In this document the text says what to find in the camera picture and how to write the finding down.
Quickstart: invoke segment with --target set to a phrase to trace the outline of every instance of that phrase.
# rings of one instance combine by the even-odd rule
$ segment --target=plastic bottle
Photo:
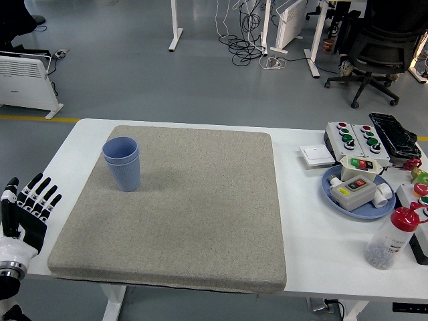
[[[387,270],[396,262],[400,253],[404,250],[413,232],[421,223],[415,209],[426,207],[412,202],[410,209],[399,207],[385,221],[379,231],[372,237],[364,251],[364,257],[371,266]]]

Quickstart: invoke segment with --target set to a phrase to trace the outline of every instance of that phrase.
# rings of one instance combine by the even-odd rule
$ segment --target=white electric heater
[[[7,56],[0,56],[2,105],[49,110],[46,119],[54,117],[63,106],[58,104],[47,70],[40,60]]]
[[[280,13],[280,8],[283,6],[287,7]],[[278,15],[280,15],[275,44],[277,49],[283,49],[299,35],[305,20],[305,10],[306,0],[287,0],[276,9]]]

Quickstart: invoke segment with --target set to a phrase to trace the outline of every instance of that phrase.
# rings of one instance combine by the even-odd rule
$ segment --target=desk leg
[[[181,34],[183,32],[183,28],[178,28],[177,27],[177,3],[176,0],[171,0],[171,11],[173,12],[173,34],[174,34],[174,39],[173,42],[171,42],[171,45],[169,46],[168,50],[169,51],[175,51],[175,47],[177,46]]]
[[[108,303],[102,321],[117,321],[120,308],[122,307],[123,297],[125,296],[126,286],[115,284],[100,284],[102,291],[108,298]]]
[[[428,39],[428,35],[427,33],[425,33],[425,37],[422,37],[422,39],[425,38],[425,41],[421,41],[421,43],[419,44],[419,47],[417,48],[416,51],[416,55],[415,57],[419,57],[419,55],[422,52],[422,49],[425,47],[425,44],[427,43],[427,39]],[[416,80],[420,83],[420,84],[428,84],[427,79],[425,79],[424,77],[421,77],[421,75],[417,72],[416,68],[416,60],[414,59],[412,61],[412,63],[410,64],[410,68],[409,68],[409,72],[413,75],[413,77],[416,78]]]
[[[261,46],[264,48],[263,55],[266,56],[268,53],[268,45],[266,44],[266,39],[268,38],[268,27],[270,21],[270,0],[266,0],[265,8],[265,21],[263,23],[263,31],[261,33]]]
[[[314,62],[316,59],[316,53],[318,51],[318,47],[320,45],[322,28],[324,27],[324,21],[326,20],[326,15],[327,15],[327,8],[328,8],[328,3],[326,1],[321,1],[321,13],[318,18],[318,23],[316,24],[314,41],[312,42],[312,49],[304,50],[313,78],[320,77],[320,73],[318,72],[318,68],[315,66]]]
[[[356,316],[364,310],[368,301],[340,300],[345,306],[346,314],[343,321],[357,321]]]

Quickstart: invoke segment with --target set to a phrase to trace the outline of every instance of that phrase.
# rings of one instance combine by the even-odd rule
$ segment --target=blue cup
[[[126,164],[107,162],[118,188],[123,192],[135,191],[140,186],[140,155]]]
[[[131,137],[116,137],[104,144],[102,154],[107,163],[127,164],[138,156],[138,143]]]

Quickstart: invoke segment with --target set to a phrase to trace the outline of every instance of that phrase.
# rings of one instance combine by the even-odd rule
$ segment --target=gray floor
[[[226,1],[221,1],[219,27]],[[310,0],[313,10],[317,1]],[[54,52],[70,48],[50,76],[64,108],[56,118],[107,118],[280,128],[326,128],[328,121],[369,124],[370,112],[394,115],[418,136],[428,136],[428,85],[403,74],[392,85],[401,100],[371,88],[350,103],[357,85],[324,88],[329,74],[312,78],[306,61],[287,62],[283,70],[263,70],[254,60],[232,64],[227,47],[218,42],[216,1],[178,1],[182,39],[174,53],[170,1],[27,0],[27,8],[44,15],[47,30],[23,35],[13,43]],[[239,35],[239,15],[229,12],[229,31]],[[301,40],[287,49],[288,59],[304,57],[310,48],[316,18],[305,21]],[[276,28],[270,25],[268,45]],[[316,63],[337,69],[338,56],[320,50]],[[13,177],[28,182],[43,171],[74,124],[6,120],[4,115],[44,117],[46,112],[0,108],[0,186]],[[428,143],[420,145],[428,152]],[[105,303],[96,284],[24,280],[17,297],[34,320],[101,320]],[[156,288],[130,288],[120,317],[128,320],[323,320],[306,311],[303,298],[218,294]],[[391,304],[371,302],[358,320],[425,320],[423,315],[395,314]]]

